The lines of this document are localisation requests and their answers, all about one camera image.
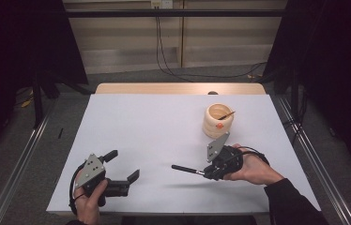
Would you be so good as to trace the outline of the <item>black makeup brush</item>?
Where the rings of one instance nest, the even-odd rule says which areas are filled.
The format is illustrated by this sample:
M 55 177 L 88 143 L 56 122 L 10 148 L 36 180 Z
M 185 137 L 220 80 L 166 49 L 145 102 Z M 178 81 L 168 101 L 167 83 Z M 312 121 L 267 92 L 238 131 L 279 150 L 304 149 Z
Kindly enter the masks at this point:
M 194 173 L 194 174 L 199 174 L 202 176 L 205 175 L 205 173 L 203 171 L 198 171 L 198 170 L 195 170 L 192 168 L 187 168 L 187 167 L 183 167 L 183 166 L 179 166 L 179 165 L 172 165 L 171 168 L 174 170 L 185 172 L 185 173 Z

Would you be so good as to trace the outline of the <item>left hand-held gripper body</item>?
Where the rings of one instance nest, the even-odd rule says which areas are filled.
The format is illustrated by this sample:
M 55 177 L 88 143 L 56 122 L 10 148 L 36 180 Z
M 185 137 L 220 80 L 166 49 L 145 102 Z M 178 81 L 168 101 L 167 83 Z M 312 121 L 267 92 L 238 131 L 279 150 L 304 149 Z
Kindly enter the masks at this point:
M 83 188 L 84 194 L 89 197 L 95 187 L 102 181 L 108 182 L 106 189 L 99 197 L 99 206 L 106 204 L 109 197 L 127 197 L 129 195 L 130 183 L 125 181 L 115 181 L 106 177 L 106 169 L 95 154 L 90 154 L 85 162 L 80 166 L 80 170 L 75 174 L 79 177 L 73 182 L 74 188 Z

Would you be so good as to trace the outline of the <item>black curtain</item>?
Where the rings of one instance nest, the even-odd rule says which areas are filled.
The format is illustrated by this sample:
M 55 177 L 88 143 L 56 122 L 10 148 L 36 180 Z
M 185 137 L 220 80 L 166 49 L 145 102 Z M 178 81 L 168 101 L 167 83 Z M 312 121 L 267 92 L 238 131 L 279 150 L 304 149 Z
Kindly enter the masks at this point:
M 298 78 L 351 154 L 351 0 L 288 0 L 264 76 Z
M 63 0 L 0 0 L 0 131 L 36 79 L 87 82 Z

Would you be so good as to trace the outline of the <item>person's left hand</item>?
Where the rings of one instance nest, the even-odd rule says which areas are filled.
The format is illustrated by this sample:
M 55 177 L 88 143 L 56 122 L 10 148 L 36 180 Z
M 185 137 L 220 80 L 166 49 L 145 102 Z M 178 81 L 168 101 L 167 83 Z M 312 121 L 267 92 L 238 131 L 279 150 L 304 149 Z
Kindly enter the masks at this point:
M 101 181 L 93 190 L 92 194 L 87 197 L 82 187 L 74 190 L 76 199 L 75 206 L 77 209 L 77 219 L 86 225 L 99 225 L 99 197 L 107 187 L 107 181 Z

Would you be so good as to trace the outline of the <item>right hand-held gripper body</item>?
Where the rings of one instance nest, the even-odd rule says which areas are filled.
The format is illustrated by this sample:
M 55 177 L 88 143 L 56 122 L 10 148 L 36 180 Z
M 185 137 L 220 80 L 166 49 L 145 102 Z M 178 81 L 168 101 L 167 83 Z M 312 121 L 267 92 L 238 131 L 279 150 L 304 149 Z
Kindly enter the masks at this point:
M 238 149 L 226 145 L 230 133 L 225 132 L 207 146 L 207 162 L 223 169 L 223 174 L 235 173 L 243 166 L 242 152 Z

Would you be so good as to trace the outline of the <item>white table mat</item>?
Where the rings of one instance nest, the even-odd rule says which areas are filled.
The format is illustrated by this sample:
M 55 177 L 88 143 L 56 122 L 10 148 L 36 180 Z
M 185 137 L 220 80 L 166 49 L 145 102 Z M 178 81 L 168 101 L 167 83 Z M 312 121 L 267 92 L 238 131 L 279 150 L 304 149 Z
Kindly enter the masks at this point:
M 213 181 L 171 168 L 201 171 L 210 138 L 203 132 L 206 108 L 222 103 L 235 111 L 228 144 L 263 153 L 312 204 L 317 203 L 282 122 L 268 95 L 105 95 L 89 99 L 82 123 L 48 212 L 69 213 L 69 183 L 90 154 L 118 156 L 106 164 L 113 180 L 136 170 L 127 197 L 108 199 L 102 212 L 127 215 L 235 215 L 268 210 L 263 187 L 248 182 Z

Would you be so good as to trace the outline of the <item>aluminium rail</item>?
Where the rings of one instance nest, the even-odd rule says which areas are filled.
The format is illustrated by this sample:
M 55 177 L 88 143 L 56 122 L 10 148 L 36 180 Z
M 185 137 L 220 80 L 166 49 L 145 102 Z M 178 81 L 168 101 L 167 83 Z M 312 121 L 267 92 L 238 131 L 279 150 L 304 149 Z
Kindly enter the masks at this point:
M 31 135 L 23 148 L 22 154 L 15 165 L 15 168 L 11 172 L 9 179 L 6 181 L 6 184 L 3 190 L 0 192 L 0 224 L 3 220 L 3 217 L 8 210 L 9 204 L 15 195 L 16 189 L 18 188 L 20 181 L 23 177 L 24 172 L 26 171 L 27 164 L 32 157 L 38 142 L 44 133 L 44 130 L 50 120 L 53 109 L 55 108 L 56 102 L 49 104 L 46 113 L 43 115 L 43 118 L 38 123 L 38 125 L 32 129 Z
M 326 170 L 320 157 L 317 155 L 311 140 L 307 136 L 303 126 L 295 119 L 292 115 L 291 105 L 286 99 L 286 97 L 280 97 L 279 102 L 282 109 L 288 119 L 288 123 L 294 130 L 299 144 L 304 150 L 308 160 L 310 161 L 313 170 L 315 171 L 324 191 L 327 193 L 328 198 L 336 211 L 341 223 L 343 225 L 351 225 L 351 211 L 344 200 L 342 194 L 335 186 L 333 180 L 331 179 L 328 171 Z

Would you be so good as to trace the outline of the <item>black metal stand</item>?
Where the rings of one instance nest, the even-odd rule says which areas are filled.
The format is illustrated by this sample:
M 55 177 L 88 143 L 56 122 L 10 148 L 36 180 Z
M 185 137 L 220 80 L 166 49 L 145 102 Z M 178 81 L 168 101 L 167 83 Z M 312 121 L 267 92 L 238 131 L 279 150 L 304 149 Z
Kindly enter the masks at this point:
M 34 128 L 37 128 L 43 119 L 43 106 L 41 100 L 41 86 L 40 86 L 40 75 L 37 72 L 33 79 L 33 100 L 35 108 L 35 124 Z
M 298 71 L 293 70 L 293 80 L 291 84 L 291 110 L 293 121 L 298 121 Z

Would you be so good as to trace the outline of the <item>white wall socket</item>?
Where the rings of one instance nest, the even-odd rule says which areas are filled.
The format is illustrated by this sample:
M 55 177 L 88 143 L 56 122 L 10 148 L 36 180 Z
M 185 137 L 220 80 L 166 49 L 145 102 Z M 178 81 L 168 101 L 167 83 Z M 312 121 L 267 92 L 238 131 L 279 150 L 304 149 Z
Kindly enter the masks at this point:
M 172 9 L 173 0 L 150 0 L 151 7 L 154 9 Z

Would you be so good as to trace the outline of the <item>black horizontal bar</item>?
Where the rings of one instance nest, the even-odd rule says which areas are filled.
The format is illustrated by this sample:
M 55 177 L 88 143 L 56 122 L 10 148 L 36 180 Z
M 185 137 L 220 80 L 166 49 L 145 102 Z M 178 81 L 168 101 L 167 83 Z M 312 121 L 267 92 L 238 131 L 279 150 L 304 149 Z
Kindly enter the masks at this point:
M 119 9 L 84 10 L 69 9 L 70 18 L 120 18 L 120 17 L 282 17 L 283 9 Z

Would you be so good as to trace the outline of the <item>person's right hand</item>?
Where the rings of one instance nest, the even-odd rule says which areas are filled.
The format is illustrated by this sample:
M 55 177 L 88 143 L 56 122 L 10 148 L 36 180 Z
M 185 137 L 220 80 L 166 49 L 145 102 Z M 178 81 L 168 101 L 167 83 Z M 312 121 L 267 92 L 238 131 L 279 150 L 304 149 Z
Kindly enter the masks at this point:
M 246 153 L 247 149 L 240 144 L 233 145 L 242 153 Z M 243 180 L 255 185 L 271 185 L 283 180 L 283 176 L 273 170 L 267 163 L 255 154 L 245 154 L 243 156 L 243 166 L 237 172 L 228 173 L 223 177 L 224 180 L 236 181 Z

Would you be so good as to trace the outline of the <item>cream ringed brush holder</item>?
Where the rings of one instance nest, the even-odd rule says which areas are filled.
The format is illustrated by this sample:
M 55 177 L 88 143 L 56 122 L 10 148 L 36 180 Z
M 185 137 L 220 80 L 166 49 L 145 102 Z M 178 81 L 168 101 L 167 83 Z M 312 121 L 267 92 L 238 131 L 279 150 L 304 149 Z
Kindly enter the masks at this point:
M 205 135 L 212 139 L 217 139 L 222 134 L 229 131 L 233 124 L 235 114 L 224 120 L 218 119 L 230 112 L 233 112 L 233 110 L 229 106 L 221 103 L 215 103 L 208 106 L 203 120 L 203 132 Z

